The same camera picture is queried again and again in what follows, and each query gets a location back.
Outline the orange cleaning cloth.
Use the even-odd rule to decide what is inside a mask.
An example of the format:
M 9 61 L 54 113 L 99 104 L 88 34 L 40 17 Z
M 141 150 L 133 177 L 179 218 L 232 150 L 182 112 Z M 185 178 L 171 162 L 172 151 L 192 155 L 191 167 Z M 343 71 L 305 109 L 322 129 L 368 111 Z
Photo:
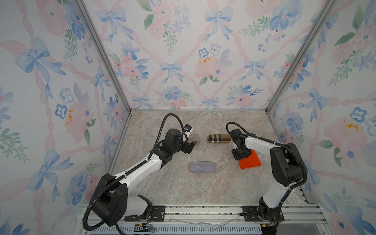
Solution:
M 254 150 L 251 150 L 249 157 L 239 160 L 239 166 L 241 169 L 248 169 L 262 166 L 262 164 L 258 158 L 257 153 Z

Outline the purple fabric eyeglass case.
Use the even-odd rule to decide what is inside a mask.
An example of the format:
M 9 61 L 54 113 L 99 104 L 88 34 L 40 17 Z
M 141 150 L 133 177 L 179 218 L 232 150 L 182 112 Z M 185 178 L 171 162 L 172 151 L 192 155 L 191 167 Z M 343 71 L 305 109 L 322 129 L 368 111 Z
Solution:
M 206 173 L 214 172 L 216 165 L 214 162 L 192 162 L 189 165 L 189 171 L 191 173 Z

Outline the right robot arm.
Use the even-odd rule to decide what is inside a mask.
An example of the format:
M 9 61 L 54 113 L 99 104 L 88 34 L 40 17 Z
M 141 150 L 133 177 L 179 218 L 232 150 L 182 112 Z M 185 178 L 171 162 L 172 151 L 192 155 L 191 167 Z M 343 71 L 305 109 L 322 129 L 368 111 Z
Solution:
M 234 143 L 233 156 L 240 161 L 251 157 L 251 151 L 270 157 L 274 180 L 260 198 L 257 216 L 262 221 L 278 221 L 283 203 L 293 189 L 307 181 L 307 167 L 295 144 L 282 144 L 239 129 L 229 132 Z

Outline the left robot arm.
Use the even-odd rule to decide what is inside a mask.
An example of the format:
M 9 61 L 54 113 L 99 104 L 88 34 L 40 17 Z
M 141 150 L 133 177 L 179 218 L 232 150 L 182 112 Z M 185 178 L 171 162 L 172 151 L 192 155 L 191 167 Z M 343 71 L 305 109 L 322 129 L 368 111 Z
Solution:
M 164 140 L 133 167 L 116 175 L 101 177 L 93 197 L 84 213 L 83 226 L 92 231 L 103 224 L 116 225 L 122 218 L 139 221 L 149 220 L 152 214 L 152 202 L 142 195 L 129 197 L 129 193 L 150 174 L 168 164 L 174 154 L 182 151 L 190 154 L 195 142 L 188 142 L 192 132 L 190 125 L 183 131 L 169 129 Z

